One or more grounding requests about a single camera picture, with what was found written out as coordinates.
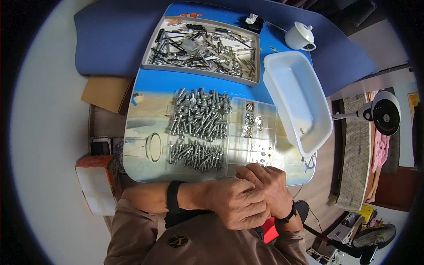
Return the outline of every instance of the standing fan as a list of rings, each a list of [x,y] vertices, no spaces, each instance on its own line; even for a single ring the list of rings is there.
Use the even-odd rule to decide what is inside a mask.
[[[378,92],[374,100],[363,105],[359,110],[347,114],[334,114],[333,120],[361,118],[374,122],[375,127],[383,135],[393,135],[400,124],[400,107],[397,98],[388,91]]]
[[[302,220],[303,227],[307,231],[326,242],[327,245],[340,249],[352,257],[359,258],[359,264],[361,265],[370,264],[374,258],[375,252],[387,246],[396,236],[396,227],[388,223],[357,232],[351,245],[343,244],[342,242],[324,236],[304,223],[309,213],[309,205],[307,202],[297,201],[295,205]]]

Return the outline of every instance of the yellow box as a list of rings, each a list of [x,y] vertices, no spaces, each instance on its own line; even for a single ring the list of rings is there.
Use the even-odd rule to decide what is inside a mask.
[[[363,217],[365,217],[365,220],[363,222],[363,226],[368,224],[373,212],[374,212],[374,207],[371,207],[371,206],[368,206],[368,205],[363,205],[362,209],[360,211],[356,212],[356,213],[359,213],[360,215],[362,215]]]

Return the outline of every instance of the mattress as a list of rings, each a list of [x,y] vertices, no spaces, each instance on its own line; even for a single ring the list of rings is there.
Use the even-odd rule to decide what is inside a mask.
[[[345,113],[355,112],[367,103],[365,94],[343,99]],[[361,119],[346,119],[346,148],[335,204],[346,211],[361,210],[367,188],[371,159],[371,125]]]

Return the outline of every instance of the wooden cabinet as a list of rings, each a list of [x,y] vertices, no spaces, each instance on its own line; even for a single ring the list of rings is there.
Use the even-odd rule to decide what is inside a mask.
[[[399,167],[393,175],[381,174],[372,204],[409,212],[420,185],[418,171],[413,167]]]

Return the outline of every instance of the teapot handle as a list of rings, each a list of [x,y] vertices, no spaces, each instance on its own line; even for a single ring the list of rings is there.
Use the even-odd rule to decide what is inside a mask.
[[[313,45],[313,46],[314,46],[314,48],[311,48],[311,49],[301,48],[301,50],[305,50],[305,51],[307,51],[307,52],[310,52],[310,51],[313,51],[313,50],[315,50],[315,49],[317,48],[317,46],[315,45],[315,43],[309,43],[309,44]]]

